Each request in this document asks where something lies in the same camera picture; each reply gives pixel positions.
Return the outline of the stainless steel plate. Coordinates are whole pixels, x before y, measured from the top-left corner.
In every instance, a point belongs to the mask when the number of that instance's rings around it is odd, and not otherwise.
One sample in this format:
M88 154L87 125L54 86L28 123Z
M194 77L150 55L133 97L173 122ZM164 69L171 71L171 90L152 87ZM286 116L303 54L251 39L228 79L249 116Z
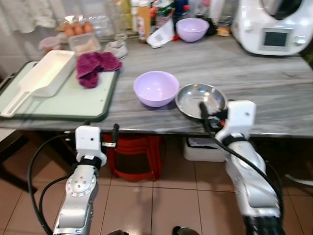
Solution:
M200 103L206 104L208 114L215 115L227 109L228 99L222 91L212 85L193 83L179 90L175 103L185 116L201 119Z

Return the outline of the pale green cutting board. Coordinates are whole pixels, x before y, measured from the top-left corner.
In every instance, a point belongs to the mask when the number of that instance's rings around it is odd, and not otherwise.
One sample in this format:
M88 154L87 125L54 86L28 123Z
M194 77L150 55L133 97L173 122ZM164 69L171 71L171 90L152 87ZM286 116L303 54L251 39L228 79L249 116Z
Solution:
M100 72L96 88L82 87L72 72L68 80L49 98L30 97L12 119L54 119L102 121L108 115L119 71Z

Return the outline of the lilac plastic bowl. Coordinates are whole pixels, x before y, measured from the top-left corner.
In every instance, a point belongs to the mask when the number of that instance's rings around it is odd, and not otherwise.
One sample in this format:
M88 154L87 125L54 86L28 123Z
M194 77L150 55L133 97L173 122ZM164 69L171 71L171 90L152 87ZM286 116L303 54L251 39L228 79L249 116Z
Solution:
M158 108L174 100L179 86L179 81L169 72L149 71L134 81L133 88L143 105Z
M182 19L175 25L178 37L188 43L192 43L203 38L208 28L208 22L199 18Z

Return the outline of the magenta towel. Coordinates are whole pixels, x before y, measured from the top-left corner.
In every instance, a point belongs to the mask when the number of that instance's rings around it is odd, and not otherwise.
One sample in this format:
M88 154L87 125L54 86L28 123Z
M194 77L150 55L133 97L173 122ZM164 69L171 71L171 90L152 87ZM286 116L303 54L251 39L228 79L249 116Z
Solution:
M110 52L81 54L76 65L77 79L84 88L95 88L99 72L116 71L121 67L121 61Z

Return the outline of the grey crumpled cloth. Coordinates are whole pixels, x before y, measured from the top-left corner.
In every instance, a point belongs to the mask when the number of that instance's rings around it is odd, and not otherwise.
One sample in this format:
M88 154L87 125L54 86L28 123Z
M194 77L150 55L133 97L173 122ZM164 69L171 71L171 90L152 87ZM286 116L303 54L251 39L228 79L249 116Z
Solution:
M119 60L123 60L128 55L127 43L125 41L112 41L105 45L103 53L112 53Z

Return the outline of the white packet with QR code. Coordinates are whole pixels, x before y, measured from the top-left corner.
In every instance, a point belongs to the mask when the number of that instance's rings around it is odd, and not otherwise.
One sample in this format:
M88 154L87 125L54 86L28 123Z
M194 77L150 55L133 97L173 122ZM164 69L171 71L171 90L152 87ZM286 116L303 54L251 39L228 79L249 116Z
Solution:
M152 48L159 48L172 41L175 36L173 20L168 20L164 25L147 37L147 43Z

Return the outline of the white plastic cutlery tray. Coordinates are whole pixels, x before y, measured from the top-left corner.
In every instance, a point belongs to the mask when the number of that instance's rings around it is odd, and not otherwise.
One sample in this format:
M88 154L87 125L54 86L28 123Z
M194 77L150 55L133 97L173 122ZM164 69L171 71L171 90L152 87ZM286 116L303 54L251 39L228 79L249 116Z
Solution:
M17 95L0 112L0 117L13 117L29 97L54 96L75 68L74 51L51 50L20 80Z

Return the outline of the clear plastic food container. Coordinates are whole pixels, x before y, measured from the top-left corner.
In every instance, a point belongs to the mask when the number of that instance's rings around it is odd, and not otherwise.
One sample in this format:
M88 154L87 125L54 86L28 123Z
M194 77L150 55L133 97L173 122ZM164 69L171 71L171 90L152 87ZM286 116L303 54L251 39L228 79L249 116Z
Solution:
M85 53L99 53L102 49L96 34L85 33L69 37L67 39L71 51L77 55Z

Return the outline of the white kitchen machine with display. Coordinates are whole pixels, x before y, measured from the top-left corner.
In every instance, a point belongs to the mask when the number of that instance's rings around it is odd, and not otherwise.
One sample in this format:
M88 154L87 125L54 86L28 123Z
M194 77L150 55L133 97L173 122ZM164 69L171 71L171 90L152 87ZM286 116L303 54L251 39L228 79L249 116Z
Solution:
M239 0L231 32L249 53L296 55L313 40L313 0Z

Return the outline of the clear drinking glass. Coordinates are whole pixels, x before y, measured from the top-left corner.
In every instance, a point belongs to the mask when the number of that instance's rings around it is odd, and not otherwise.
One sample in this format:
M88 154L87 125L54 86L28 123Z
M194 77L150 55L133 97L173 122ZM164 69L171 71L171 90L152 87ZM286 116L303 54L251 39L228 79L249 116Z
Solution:
M112 3L112 24L114 27L114 40L124 41L127 39L127 14L125 13L124 3L115 0Z

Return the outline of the orange sauce bottle white cap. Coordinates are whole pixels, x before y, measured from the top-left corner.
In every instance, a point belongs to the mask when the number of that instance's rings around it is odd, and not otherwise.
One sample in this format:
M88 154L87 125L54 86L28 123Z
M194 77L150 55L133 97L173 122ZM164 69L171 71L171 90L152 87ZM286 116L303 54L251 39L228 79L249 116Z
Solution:
M138 0L138 38L143 44L147 43L147 37L151 31L150 8L150 0Z

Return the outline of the small jar with pink lid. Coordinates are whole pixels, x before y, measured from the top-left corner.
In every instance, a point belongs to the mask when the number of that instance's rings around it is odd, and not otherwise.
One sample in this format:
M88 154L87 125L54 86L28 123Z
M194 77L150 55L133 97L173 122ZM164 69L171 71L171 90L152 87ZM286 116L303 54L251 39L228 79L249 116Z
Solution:
M39 49L45 53L51 50L59 50L61 49L61 40L56 36L45 38L39 42Z

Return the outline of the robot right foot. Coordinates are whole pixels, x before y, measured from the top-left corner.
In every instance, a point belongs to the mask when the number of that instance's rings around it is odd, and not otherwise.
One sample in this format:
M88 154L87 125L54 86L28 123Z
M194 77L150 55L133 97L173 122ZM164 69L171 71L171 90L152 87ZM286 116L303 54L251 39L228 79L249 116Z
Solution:
M199 233L189 227L175 226L172 229L172 235L199 235Z

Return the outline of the white lace curtain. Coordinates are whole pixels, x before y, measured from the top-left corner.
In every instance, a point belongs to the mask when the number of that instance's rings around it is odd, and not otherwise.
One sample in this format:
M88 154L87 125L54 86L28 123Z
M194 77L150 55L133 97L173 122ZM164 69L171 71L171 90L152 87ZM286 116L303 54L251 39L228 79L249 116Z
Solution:
M57 23L49 0L0 0L0 29L5 33L32 33L36 27Z

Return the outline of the white metal chair frame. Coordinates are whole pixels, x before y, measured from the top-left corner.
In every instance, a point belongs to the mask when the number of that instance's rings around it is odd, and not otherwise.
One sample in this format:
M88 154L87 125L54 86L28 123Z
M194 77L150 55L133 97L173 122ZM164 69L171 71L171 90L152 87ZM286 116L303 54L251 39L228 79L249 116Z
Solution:
M312 186L313 187L313 181L311 180L304 180L304 179L298 179L295 178L289 174L285 175L286 178L290 179L291 181L297 182L298 184L302 184L302 185L307 185L307 186Z

